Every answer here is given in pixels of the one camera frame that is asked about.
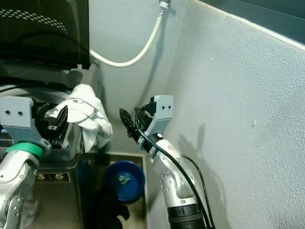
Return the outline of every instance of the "white wall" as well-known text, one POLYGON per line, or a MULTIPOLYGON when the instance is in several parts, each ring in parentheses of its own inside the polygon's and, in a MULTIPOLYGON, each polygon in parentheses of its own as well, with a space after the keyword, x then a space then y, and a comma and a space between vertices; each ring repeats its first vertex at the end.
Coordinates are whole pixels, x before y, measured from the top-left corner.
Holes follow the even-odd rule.
MULTIPOLYGON (((164 90, 186 4, 185 0, 172 2, 159 37, 138 63, 121 69, 102 64, 103 104, 114 130, 110 150, 135 150, 134 141, 126 137, 119 109, 132 114, 135 106, 142 106, 164 90)), ((158 5, 158 0, 90 0, 90 47, 115 62, 133 59, 151 35, 158 5)))
POLYGON ((216 227, 305 228, 305 47, 192 0, 170 76, 165 135, 201 167, 216 227))
MULTIPOLYGON (((134 57, 158 12, 153 0, 138 3, 91 0, 91 47, 116 61, 134 57)), ((173 94, 165 135, 198 161, 217 229, 305 228, 304 47, 195 0, 173 0, 172 10, 137 65, 102 66, 111 150, 135 150, 120 107, 173 94)), ((149 174, 149 228, 169 228, 160 180, 149 174)))

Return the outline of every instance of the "white towel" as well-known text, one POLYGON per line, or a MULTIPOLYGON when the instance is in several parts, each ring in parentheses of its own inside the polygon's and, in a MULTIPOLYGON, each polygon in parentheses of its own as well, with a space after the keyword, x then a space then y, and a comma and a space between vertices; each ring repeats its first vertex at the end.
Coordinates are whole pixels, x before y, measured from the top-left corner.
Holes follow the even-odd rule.
POLYGON ((112 139, 112 125, 109 123, 101 101, 89 85, 79 84, 72 93, 46 115, 56 118, 59 111, 68 106, 68 123, 82 128, 85 152, 97 144, 102 148, 112 139))
POLYGON ((39 214, 39 204, 34 198, 33 189, 25 196, 23 200, 22 215, 19 229, 32 229, 34 228, 34 220, 39 214))

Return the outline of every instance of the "silver robot arm segment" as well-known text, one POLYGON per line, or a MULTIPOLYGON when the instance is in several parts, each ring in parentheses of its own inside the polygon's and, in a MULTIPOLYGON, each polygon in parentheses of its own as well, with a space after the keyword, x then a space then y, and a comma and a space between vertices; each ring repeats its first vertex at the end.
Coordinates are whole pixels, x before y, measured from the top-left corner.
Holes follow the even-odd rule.
MULTIPOLYGON (((191 170, 184 163, 180 153, 172 146, 172 144, 168 140, 162 139, 157 142, 157 145, 166 149, 166 151, 179 162, 194 184, 191 170)), ((193 196, 193 191, 185 180, 183 174, 168 157, 160 151, 156 154, 154 151, 156 151, 155 148, 150 150, 149 159, 154 171, 161 176, 162 191, 166 207, 171 208, 197 203, 196 198, 193 196)))
POLYGON ((18 229, 23 197, 35 182, 38 159, 25 151, 12 150, 0 164, 0 229, 18 229))

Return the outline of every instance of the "blue bowl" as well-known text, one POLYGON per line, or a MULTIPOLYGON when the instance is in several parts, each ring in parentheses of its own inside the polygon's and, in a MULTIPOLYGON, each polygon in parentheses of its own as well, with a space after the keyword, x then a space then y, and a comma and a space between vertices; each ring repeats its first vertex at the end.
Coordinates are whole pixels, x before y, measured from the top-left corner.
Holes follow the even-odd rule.
POLYGON ((143 193, 145 175, 131 161, 117 161, 104 173, 103 184, 112 187, 123 204, 135 202, 143 193))

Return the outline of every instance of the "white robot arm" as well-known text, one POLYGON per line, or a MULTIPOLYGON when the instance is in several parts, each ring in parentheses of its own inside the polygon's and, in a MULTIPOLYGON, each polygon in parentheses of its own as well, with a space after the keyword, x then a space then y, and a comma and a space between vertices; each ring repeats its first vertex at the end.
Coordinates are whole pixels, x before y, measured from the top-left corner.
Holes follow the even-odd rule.
POLYGON ((171 228, 211 228, 204 206, 194 188, 191 170, 184 163, 182 155, 163 138, 163 132, 173 117, 173 97, 155 96, 149 104, 135 108, 135 111, 135 124, 127 111, 120 109, 120 116, 129 137, 137 142, 139 149, 148 153, 150 163, 161 177, 171 228))
MULTIPOLYGON (((0 229, 19 229, 23 197, 35 182, 39 160, 50 153, 51 144, 35 126, 36 107, 26 97, 0 97, 0 121, 11 136, 14 145, 7 148, 0 161, 0 229)), ((44 132, 56 136, 67 120, 67 108, 55 119, 55 125, 46 126, 44 132)))

